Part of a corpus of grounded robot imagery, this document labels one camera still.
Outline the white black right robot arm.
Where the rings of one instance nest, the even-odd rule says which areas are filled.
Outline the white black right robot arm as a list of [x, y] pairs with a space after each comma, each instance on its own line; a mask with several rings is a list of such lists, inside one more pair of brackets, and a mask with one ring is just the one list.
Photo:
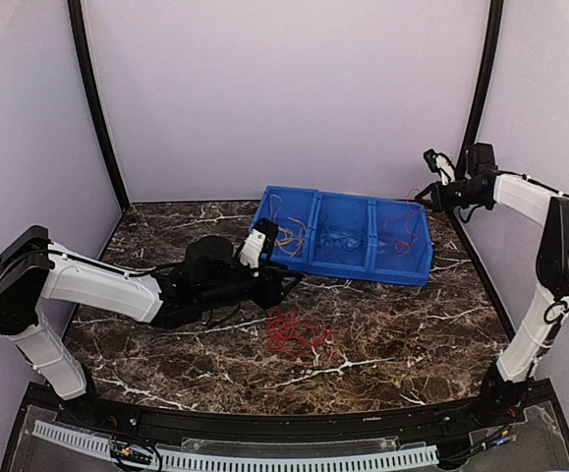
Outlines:
[[433, 149], [425, 151], [424, 160], [438, 179], [417, 194], [417, 203], [445, 212], [507, 207], [541, 228], [531, 305], [509, 345], [487, 369], [471, 406], [472, 419], [490, 427], [522, 405], [537, 366], [569, 315], [569, 194], [499, 169], [489, 144], [467, 147], [459, 163]]

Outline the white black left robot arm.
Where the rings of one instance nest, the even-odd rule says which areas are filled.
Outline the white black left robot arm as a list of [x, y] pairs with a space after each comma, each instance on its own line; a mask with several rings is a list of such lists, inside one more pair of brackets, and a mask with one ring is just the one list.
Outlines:
[[251, 301], [280, 305], [303, 275], [272, 260], [278, 227], [261, 219], [239, 247], [208, 235], [183, 259], [146, 269], [110, 265], [69, 251], [32, 226], [0, 254], [0, 335], [10, 339], [88, 429], [108, 420], [93, 381], [41, 313], [43, 300], [97, 308], [174, 330], [203, 314]]

